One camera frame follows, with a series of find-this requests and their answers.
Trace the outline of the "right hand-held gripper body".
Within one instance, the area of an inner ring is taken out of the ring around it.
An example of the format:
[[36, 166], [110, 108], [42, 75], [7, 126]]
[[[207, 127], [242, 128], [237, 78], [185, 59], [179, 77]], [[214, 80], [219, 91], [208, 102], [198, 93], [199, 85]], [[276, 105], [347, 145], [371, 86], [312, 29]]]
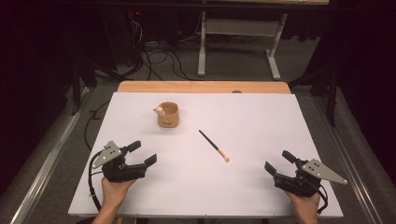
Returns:
[[296, 176], [274, 173], [275, 186], [300, 197], [312, 197], [321, 187], [321, 181], [327, 180], [332, 183], [346, 185], [347, 180], [330, 169], [321, 161], [313, 159], [302, 161], [295, 159]]

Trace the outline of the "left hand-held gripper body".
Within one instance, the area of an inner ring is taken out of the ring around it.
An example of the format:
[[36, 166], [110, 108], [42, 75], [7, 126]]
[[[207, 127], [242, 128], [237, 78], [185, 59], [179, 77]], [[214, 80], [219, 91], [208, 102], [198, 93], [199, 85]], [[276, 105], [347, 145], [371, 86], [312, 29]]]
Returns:
[[118, 147], [114, 141], [109, 141], [94, 160], [92, 169], [101, 168], [110, 182], [120, 183], [144, 177], [147, 171], [145, 163], [126, 163], [125, 156], [130, 153], [127, 147]]

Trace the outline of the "person's right hand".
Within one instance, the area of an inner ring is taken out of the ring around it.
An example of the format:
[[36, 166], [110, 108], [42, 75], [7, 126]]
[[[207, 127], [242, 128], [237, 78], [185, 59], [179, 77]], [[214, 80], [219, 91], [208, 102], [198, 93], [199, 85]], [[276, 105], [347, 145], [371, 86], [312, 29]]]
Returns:
[[290, 198], [295, 215], [300, 217], [315, 216], [318, 211], [320, 196], [315, 193], [311, 197], [301, 197], [286, 191], [286, 195]]

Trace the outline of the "person's left hand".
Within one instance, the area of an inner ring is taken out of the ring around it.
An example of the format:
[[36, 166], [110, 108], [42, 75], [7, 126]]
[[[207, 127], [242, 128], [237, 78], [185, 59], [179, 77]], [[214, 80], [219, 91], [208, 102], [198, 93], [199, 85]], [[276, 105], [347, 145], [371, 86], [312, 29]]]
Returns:
[[120, 208], [123, 204], [129, 188], [134, 184], [134, 180], [123, 181], [120, 183], [110, 182], [107, 178], [102, 179], [103, 207]]

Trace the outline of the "tan cup with animal figure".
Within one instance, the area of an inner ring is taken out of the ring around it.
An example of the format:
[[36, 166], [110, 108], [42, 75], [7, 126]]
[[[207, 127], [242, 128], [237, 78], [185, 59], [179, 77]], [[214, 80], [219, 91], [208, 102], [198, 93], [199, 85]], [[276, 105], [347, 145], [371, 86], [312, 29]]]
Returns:
[[158, 125], [163, 128], [176, 128], [179, 123], [178, 105], [173, 102], [163, 102], [153, 109], [157, 114]]

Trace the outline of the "white board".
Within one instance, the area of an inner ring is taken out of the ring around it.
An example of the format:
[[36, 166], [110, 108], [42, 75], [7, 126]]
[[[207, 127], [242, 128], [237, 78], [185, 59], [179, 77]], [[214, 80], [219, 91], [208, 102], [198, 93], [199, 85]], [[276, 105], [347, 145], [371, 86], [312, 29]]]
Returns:
[[[153, 109], [163, 102], [178, 105], [176, 128], [158, 125]], [[264, 164], [293, 176], [284, 150], [302, 160], [318, 156], [293, 94], [116, 92], [92, 150], [109, 141], [141, 142], [127, 154], [130, 164], [157, 155], [120, 209], [132, 217], [290, 217], [290, 200]]]

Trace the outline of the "black stand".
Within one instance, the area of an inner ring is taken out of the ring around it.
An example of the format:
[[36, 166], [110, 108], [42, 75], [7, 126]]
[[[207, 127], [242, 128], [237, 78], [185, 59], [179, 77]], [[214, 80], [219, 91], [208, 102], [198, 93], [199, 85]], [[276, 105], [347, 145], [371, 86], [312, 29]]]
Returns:
[[81, 105], [80, 82], [88, 88], [93, 88], [96, 86], [96, 79], [89, 67], [80, 60], [75, 60], [72, 64], [72, 73], [73, 110], [71, 115], [75, 116]]
[[288, 83], [290, 89], [300, 85], [310, 85], [312, 96], [327, 97], [326, 117], [334, 127], [334, 110], [336, 105], [337, 74], [331, 68], [320, 68]]

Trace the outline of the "wooden table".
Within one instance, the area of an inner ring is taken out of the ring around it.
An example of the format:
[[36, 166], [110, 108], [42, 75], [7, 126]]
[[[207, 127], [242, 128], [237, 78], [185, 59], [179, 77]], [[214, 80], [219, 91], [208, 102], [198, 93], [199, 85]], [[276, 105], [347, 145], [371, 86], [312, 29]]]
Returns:
[[122, 81], [118, 92], [182, 92], [182, 93], [286, 93], [285, 82], [272, 81]]

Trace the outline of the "black computer case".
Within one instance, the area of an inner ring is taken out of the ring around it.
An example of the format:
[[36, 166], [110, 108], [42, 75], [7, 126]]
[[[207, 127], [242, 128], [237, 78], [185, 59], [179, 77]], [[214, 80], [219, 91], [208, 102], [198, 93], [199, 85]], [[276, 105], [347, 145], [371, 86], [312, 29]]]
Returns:
[[132, 19], [124, 8], [103, 9], [102, 16], [110, 49], [118, 71], [137, 65], [140, 54], [132, 40]]

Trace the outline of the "white metal table frame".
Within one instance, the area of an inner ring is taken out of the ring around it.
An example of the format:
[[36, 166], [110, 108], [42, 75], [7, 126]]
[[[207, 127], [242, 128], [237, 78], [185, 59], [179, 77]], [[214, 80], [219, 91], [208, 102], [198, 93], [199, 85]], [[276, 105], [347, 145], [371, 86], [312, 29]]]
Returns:
[[[249, 6], [257, 5], [258, 7], [308, 7], [308, 6], [327, 6], [330, 0], [200, 0], [203, 4], [208, 5], [215, 1], [221, 3], [238, 3], [248, 4]], [[199, 77], [205, 76], [206, 64], [206, 36], [207, 35], [243, 35], [243, 36], [261, 36], [272, 37], [273, 43], [269, 49], [264, 51], [268, 62], [272, 78], [280, 80], [275, 53], [286, 24], [288, 12], [281, 13], [277, 20], [259, 21], [253, 19], [213, 19], [206, 17], [206, 11], [201, 12], [201, 43], [198, 57]]]

